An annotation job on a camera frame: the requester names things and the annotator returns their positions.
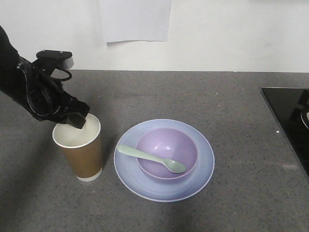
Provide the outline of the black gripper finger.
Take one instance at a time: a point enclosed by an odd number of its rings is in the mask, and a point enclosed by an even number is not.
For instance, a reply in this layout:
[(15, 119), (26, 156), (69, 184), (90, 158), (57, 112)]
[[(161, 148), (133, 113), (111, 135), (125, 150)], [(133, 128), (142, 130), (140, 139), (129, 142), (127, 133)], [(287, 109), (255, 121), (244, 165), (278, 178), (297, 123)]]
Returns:
[(69, 114), (67, 118), (67, 124), (75, 128), (83, 128), (85, 123), (86, 123), (86, 119), (80, 113)]
[(71, 97), (69, 101), (69, 112), (79, 114), (81, 116), (87, 116), (90, 111), (90, 107), (82, 101), (79, 101), (75, 97)]

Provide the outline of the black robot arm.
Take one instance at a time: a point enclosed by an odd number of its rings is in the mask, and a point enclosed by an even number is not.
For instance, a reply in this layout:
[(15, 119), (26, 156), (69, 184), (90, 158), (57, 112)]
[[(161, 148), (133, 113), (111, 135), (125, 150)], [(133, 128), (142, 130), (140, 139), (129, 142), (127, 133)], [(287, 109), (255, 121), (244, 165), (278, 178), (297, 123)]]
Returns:
[(30, 62), (19, 55), (0, 30), (0, 90), (38, 121), (49, 120), (81, 129), (90, 107), (67, 93), (62, 83), (72, 78), (69, 51), (42, 50)]

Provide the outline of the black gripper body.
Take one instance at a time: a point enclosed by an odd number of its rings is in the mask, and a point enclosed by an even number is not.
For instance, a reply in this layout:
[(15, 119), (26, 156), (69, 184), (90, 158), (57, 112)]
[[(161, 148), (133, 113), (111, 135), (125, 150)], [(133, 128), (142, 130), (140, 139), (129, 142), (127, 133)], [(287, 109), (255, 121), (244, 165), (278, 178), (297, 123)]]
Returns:
[(62, 82), (72, 78), (72, 52), (42, 50), (36, 56), (34, 62), (19, 57), (16, 67), (26, 82), (30, 112), (39, 120), (54, 118), (64, 123), (72, 96), (64, 91)]

